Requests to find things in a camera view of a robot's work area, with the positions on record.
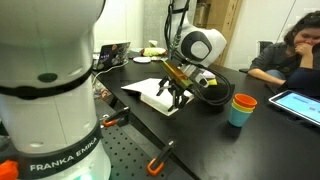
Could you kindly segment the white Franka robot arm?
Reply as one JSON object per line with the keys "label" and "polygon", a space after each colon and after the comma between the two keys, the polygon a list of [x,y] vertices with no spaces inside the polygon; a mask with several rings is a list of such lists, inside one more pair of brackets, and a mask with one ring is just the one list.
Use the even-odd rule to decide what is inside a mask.
{"label": "white Franka robot arm", "polygon": [[0,180],[109,180],[91,73],[107,0],[0,0]]}

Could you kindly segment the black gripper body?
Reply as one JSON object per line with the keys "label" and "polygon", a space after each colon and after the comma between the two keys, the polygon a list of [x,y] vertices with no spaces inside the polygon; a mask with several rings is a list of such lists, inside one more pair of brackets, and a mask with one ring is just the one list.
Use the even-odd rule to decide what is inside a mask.
{"label": "black gripper body", "polygon": [[170,93],[176,91],[177,95],[185,90],[191,90],[194,85],[208,87],[208,80],[203,75],[203,70],[196,65],[174,65],[171,61],[164,61],[162,64],[167,75],[159,83],[159,93],[167,89]]}

